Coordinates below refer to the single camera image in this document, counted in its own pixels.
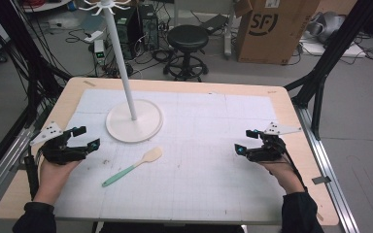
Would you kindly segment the grey plastic device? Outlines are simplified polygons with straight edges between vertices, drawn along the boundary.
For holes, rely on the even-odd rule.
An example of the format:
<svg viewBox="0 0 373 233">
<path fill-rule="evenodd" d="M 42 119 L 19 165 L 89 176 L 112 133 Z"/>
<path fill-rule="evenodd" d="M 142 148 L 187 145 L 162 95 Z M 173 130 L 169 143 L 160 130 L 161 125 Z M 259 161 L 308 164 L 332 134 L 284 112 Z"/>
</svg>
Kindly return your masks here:
<svg viewBox="0 0 373 233">
<path fill-rule="evenodd" d="M 344 21 L 345 18 L 335 12 L 318 12 L 308 23 L 306 31 L 325 44 L 340 29 Z"/>
</svg>

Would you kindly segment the black round stool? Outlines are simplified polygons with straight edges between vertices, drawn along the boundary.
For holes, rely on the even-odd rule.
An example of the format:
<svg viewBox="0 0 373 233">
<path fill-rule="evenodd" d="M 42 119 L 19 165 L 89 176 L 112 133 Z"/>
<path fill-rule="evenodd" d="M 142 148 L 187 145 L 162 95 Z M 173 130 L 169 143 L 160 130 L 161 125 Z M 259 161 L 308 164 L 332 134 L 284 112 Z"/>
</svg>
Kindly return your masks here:
<svg viewBox="0 0 373 233">
<path fill-rule="evenodd" d="M 168 32 L 167 42 L 173 48 L 169 60 L 163 68 L 163 74 L 171 74 L 175 81 L 197 79 L 207 75 L 207 65 L 194 52 L 201 51 L 207 46 L 209 36 L 206 30 L 197 25 L 179 25 Z"/>
</svg>

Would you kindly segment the person's right hand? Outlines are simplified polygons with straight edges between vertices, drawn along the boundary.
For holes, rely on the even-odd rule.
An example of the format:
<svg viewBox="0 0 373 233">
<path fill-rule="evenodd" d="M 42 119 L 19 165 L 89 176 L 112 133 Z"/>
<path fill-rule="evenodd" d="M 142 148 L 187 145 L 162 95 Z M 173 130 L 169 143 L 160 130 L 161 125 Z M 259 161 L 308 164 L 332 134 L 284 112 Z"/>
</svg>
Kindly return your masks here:
<svg viewBox="0 0 373 233">
<path fill-rule="evenodd" d="M 260 165 L 270 172 L 284 189 L 286 194 L 304 192 L 305 188 L 296 176 L 289 162 L 281 157 L 275 161 L 262 161 Z"/>
</svg>

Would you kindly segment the white grid mat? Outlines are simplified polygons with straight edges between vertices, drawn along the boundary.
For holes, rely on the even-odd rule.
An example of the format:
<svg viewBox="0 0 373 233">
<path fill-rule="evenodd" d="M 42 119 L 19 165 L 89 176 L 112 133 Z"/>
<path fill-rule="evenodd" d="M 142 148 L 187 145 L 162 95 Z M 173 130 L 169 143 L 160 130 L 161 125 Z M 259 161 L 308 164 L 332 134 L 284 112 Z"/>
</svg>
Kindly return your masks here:
<svg viewBox="0 0 373 233">
<path fill-rule="evenodd" d="M 83 146 L 100 139 L 74 171 L 55 205 L 60 218 L 195 222 L 272 223 L 281 219 L 283 191 L 262 167 L 239 156 L 234 145 L 258 148 L 247 130 L 263 130 L 275 120 L 267 97 L 220 93 L 136 91 L 154 102 L 163 126 L 150 140 L 126 144 L 107 131 L 106 117 L 124 103 L 119 90 L 84 92 L 71 126 L 85 126 L 70 140 Z M 143 163 L 118 181 L 102 182 L 161 147 L 154 162 Z"/>
</svg>

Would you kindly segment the black flat case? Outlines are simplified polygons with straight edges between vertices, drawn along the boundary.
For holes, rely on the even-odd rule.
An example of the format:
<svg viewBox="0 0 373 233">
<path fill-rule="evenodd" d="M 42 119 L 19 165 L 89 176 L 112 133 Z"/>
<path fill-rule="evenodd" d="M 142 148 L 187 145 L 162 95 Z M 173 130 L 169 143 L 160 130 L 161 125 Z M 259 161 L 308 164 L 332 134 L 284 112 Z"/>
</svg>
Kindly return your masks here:
<svg viewBox="0 0 373 233">
<path fill-rule="evenodd" d="M 209 35 L 212 35 L 216 31 L 222 29 L 226 25 L 227 21 L 228 17 L 218 14 L 201 23 L 200 26 L 204 28 Z"/>
</svg>

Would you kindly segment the white hook rack stand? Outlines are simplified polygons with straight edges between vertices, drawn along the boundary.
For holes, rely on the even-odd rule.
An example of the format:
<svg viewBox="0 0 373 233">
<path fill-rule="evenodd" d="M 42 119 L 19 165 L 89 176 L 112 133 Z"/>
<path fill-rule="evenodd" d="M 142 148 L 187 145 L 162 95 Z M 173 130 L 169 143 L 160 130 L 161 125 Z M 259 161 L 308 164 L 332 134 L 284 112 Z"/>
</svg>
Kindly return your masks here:
<svg viewBox="0 0 373 233">
<path fill-rule="evenodd" d="M 124 2 L 116 0 L 83 1 L 86 3 L 86 7 L 80 9 L 94 11 L 94 16 L 103 14 L 106 19 L 126 97 L 125 103 L 118 104 L 109 111 L 106 118 L 107 130 L 112 137 L 120 142 L 131 144 L 145 142 L 159 132 L 163 124 L 163 115 L 155 103 L 145 99 L 134 99 L 132 96 L 114 19 L 114 9 L 128 10 L 131 0 Z"/>
</svg>

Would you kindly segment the white power box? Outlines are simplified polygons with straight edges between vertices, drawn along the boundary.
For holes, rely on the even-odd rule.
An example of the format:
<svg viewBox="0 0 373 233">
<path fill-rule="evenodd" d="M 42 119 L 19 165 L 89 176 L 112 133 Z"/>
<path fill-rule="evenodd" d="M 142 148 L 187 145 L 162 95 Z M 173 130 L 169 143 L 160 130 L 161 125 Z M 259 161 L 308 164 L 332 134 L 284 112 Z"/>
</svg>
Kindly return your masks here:
<svg viewBox="0 0 373 233">
<path fill-rule="evenodd" d="M 105 45 L 103 40 L 95 40 L 93 44 L 94 57 L 99 64 L 105 61 Z"/>
</svg>

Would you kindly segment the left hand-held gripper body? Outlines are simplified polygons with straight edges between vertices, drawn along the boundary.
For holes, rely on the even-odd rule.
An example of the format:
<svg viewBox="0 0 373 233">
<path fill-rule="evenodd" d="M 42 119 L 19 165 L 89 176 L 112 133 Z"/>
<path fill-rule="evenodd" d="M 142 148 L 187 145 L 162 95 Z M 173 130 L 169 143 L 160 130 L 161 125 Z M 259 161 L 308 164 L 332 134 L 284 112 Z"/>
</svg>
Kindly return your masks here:
<svg viewBox="0 0 373 233">
<path fill-rule="evenodd" d="M 70 148 L 68 140 L 63 137 L 63 132 L 59 125 L 52 121 L 45 126 L 37 136 L 33 137 L 30 146 L 42 143 L 40 152 L 44 158 L 58 165 L 65 165 L 72 161 L 80 161 L 86 158 L 87 154 L 77 151 L 77 147 Z"/>
</svg>

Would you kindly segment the white metal stand leg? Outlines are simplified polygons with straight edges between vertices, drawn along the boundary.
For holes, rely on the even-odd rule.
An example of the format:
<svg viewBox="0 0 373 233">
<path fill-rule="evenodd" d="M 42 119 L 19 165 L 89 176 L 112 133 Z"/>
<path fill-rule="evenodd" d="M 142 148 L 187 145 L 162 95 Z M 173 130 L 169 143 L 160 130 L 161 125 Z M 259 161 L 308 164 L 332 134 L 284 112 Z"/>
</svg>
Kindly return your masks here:
<svg viewBox="0 0 373 233">
<path fill-rule="evenodd" d="M 223 33 L 223 54 L 226 59 L 229 59 L 232 54 L 232 25 L 235 17 L 234 4 L 236 0 L 229 0 L 229 13 L 227 25 Z"/>
</svg>

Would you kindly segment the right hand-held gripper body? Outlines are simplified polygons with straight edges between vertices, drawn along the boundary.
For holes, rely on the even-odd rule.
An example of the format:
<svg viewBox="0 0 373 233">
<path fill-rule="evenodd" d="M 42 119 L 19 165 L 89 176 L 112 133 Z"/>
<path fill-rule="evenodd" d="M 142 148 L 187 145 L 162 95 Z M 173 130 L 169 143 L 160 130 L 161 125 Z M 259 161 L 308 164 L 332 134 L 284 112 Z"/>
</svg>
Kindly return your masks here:
<svg viewBox="0 0 373 233">
<path fill-rule="evenodd" d="M 261 133 L 262 146 L 257 149 L 248 149 L 249 155 L 246 158 L 251 162 L 280 159 L 282 154 L 287 151 L 286 144 L 280 136 L 300 132 L 301 128 L 271 122 L 264 130 L 258 131 Z"/>
</svg>

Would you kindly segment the large cardboard box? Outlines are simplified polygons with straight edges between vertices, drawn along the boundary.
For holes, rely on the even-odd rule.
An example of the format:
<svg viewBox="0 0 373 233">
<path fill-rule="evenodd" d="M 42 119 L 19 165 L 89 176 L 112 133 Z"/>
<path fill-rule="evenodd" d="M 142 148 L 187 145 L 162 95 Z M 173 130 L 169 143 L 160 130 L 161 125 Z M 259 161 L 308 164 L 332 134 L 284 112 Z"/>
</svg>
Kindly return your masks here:
<svg viewBox="0 0 373 233">
<path fill-rule="evenodd" d="M 237 61 L 288 64 L 320 1 L 237 0 Z"/>
</svg>

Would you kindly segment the green handled wooden spatula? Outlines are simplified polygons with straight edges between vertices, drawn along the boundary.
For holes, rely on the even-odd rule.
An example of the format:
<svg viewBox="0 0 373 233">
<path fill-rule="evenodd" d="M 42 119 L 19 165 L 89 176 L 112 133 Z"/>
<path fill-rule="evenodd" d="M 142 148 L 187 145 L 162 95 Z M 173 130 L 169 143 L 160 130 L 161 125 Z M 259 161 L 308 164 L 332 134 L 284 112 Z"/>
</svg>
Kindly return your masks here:
<svg viewBox="0 0 373 233">
<path fill-rule="evenodd" d="M 109 179 L 106 181 L 102 182 L 101 186 L 106 187 L 108 185 L 111 185 L 112 183 L 118 181 L 122 177 L 124 177 L 126 174 L 134 170 L 136 167 L 143 163 L 150 163 L 156 161 L 161 155 L 163 154 L 162 148 L 161 147 L 155 147 L 151 150 L 148 150 L 147 152 L 144 153 L 142 158 L 135 162 L 134 164 L 130 165 L 129 167 L 117 172 L 116 174 L 112 175 Z"/>
</svg>

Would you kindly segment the black computer tower green light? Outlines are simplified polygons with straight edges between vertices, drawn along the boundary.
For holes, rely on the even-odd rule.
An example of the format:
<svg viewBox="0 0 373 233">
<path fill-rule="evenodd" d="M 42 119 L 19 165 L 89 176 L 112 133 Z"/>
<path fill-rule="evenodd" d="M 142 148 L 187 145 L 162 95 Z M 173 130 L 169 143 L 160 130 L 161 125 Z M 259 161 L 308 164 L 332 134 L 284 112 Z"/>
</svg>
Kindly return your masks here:
<svg viewBox="0 0 373 233">
<path fill-rule="evenodd" d="M 119 34 L 119 43 L 125 59 L 135 56 L 135 43 L 140 38 L 140 28 L 137 9 L 129 7 L 127 10 L 115 10 L 115 23 Z"/>
</svg>

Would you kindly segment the white power strip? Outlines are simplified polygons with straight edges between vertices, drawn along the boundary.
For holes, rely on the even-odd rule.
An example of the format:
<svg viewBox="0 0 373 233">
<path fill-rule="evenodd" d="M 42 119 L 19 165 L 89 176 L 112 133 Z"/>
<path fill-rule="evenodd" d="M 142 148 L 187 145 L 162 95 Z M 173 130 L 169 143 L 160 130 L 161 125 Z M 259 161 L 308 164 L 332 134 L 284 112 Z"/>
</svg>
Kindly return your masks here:
<svg viewBox="0 0 373 233">
<path fill-rule="evenodd" d="M 86 36 L 86 37 L 84 38 L 84 41 L 85 41 L 86 43 L 92 43 L 94 40 L 97 40 L 97 39 L 98 39 L 100 36 L 102 36 L 102 35 L 103 35 L 103 32 L 97 30 L 97 31 L 91 33 L 89 36 Z"/>
</svg>

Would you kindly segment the aluminium rail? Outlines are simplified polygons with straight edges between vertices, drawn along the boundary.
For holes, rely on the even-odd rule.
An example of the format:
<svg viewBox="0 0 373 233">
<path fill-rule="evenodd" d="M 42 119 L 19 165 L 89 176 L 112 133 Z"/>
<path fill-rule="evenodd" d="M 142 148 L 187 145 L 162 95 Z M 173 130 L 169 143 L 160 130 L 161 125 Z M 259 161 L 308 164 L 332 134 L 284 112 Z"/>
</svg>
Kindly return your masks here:
<svg viewBox="0 0 373 233">
<path fill-rule="evenodd" d="M 0 150 L 0 185 L 10 174 L 11 169 L 18 163 L 19 158 L 27 151 L 29 142 L 34 136 L 35 127 L 22 128 L 18 133 L 10 136 L 6 145 Z"/>
<path fill-rule="evenodd" d="M 323 184 L 325 185 L 332 204 L 337 213 L 340 224 L 344 233 L 360 233 L 357 227 L 355 218 L 351 209 L 348 205 L 347 199 L 344 196 L 342 188 L 338 182 L 335 171 L 330 163 L 327 156 L 326 150 L 321 140 L 318 140 L 313 133 L 312 117 L 307 109 L 300 109 L 295 107 L 295 112 L 299 118 L 299 121 L 303 127 L 307 141 L 312 149 L 313 155 L 315 156 L 317 165 L 321 172 Z"/>
</svg>

